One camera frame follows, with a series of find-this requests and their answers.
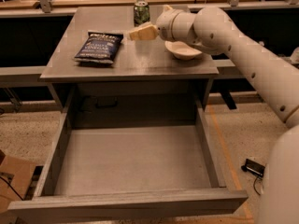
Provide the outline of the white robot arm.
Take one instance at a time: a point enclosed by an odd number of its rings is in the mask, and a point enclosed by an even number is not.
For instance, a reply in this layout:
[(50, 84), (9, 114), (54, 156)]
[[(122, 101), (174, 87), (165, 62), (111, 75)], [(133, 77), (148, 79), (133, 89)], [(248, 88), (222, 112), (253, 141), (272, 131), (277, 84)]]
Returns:
[(156, 37), (225, 54), (286, 124), (265, 167), (256, 224), (299, 224), (299, 69), (244, 35), (218, 7), (194, 14), (166, 6), (155, 23), (128, 32), (131, 40)]

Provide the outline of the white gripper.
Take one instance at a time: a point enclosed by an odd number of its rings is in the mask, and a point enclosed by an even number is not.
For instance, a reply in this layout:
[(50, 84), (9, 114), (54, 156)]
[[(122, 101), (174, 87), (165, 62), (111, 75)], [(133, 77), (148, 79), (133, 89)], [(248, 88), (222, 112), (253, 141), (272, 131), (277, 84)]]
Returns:
[(159, 36), (164, 41), (181, 41), (189, 45), (197, 44), (199, 38), (194, 31), (195, 15), (164, 5), (164, 12), (158, 17), (156, 26), (151, 22), (143, 23), (130, 30), (130, 40), (154, 40)]

